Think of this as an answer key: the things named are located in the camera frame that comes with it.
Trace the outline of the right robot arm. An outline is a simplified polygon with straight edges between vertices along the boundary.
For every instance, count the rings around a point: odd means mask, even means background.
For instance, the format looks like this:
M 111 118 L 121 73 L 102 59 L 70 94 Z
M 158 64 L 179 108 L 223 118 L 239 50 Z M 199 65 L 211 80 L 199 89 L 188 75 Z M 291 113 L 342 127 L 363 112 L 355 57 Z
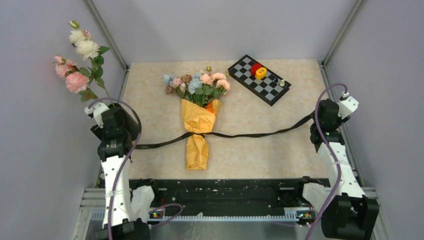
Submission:
M 377 200 L 369 198 L 358 183 L 348 161 L 345 141 L 338 131 L 358 106 L 358 101 L 351 96 L 339 102 L 330 99 L 319 102 L 318 112 L 312 113 L 310 141 L 335 191 L 327 192 L 318 183 L 306 183 L 293 192 L 297 205 L 311 203 L 321 215 L 321 230 L 331 239 L 369 240 L 380 211 Z

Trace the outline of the orange paper flower bouquet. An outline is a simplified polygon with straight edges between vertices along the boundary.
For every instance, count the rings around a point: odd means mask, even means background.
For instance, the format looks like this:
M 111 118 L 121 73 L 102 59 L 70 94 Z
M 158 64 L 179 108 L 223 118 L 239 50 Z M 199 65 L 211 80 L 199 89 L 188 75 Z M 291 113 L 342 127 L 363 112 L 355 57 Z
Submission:
M 220 98 L 230 89 L 228 73 L 215 72 L 207 66 L 193 75 L 164 75 L 165 91 L 181 99 L 184 128 L 191 134 L 186 143 L 186 169 L 205 170 L 209 161 L 209 144 L 205 135 L 211 133 L 221 108 Z

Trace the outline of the black ribbon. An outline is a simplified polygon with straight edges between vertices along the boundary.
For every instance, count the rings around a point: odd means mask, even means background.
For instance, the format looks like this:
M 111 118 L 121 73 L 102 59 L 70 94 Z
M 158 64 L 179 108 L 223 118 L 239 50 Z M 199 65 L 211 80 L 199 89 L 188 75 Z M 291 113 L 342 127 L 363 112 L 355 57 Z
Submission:
M 301 120 L 299 120 L 297 123 L 295 123 L 293 126 L 289 127 L 289 128 L 284 128 L 284 129 L 280 129 L 274 132 L 268 132 L 268 133 L 245 133 L 245 134 L 236 134 L 236 135 L 228 135 L 228 134 L 223 134 L 223 133 L 218 133 L 218 132 L 207 132 L 207 133 L 194 133 L 194 132 L 186 132 L 183 135 L 169 140 L 169 141 L 165 141 L 165 142 L 160 142 L 160 143 L 152 143 L 152 144 L 137 144 L 135 146 L 136 150 L 147 150 L 147 149 L 157 149 L 160 147 L 164 147 L 173 143 L 177 143 L 181 140 L 187 139 L 189 137 L 193 137 L 193 136 L 200 136 L 203 139 L 205 138 L 205 136 L 207 135 L 212 135 L 212 136 L 217 136 L 220 138 L 228 138 L 228 139 L 233 139 L 233 138 L 262 138 L 262 137 L 268 137 L 268 136 L 272 136 L 272 135 L 276 135 L 276 134 L 282 134 L 282 133 L 287 133 L 290 132 L 292 130 L 295 130 L 301 126 L 303 126 L 305 123 L 307 123 L 309 120 L 313 119 L 313 114 L 309 114 L 305 117 L 303 117 Z

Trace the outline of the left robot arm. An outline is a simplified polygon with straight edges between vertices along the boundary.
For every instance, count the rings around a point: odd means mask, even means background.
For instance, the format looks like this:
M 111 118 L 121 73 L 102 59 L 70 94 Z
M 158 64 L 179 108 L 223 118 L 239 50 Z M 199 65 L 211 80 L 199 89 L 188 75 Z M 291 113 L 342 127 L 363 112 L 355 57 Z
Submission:
M 132 209 L 129 181 L 131 154 L 141 136 L 138 116 L 131 117 L 122 106 L 95 103 L 85 110 L 94 118 L 92 132 L 100 139 L 97 153 L 104 173 L 105 214 L 96 240 L 148 240 L 150 228 L 146 220 Z

